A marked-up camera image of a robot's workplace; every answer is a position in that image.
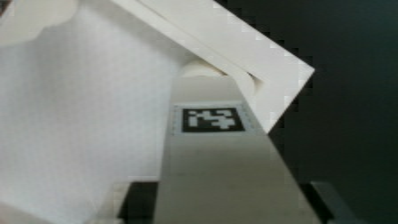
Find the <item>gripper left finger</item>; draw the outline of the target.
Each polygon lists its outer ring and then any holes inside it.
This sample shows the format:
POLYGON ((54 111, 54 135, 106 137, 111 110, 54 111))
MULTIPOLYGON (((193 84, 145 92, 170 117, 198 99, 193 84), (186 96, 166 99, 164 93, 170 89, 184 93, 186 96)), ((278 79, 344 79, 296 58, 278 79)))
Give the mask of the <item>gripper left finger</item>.
POLYGON ((116 183, 90 224, 152 224, 156 191, 156 181, 116 183))

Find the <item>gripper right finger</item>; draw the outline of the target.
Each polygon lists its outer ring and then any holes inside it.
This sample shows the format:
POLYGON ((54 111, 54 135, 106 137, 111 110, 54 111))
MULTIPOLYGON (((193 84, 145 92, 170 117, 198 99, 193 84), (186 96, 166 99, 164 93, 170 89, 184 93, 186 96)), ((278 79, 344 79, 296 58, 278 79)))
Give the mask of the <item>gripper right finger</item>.
POLYGON ((331 184, 310 181, 299 184, 299 188, 321 224, 362 224, 331 184))

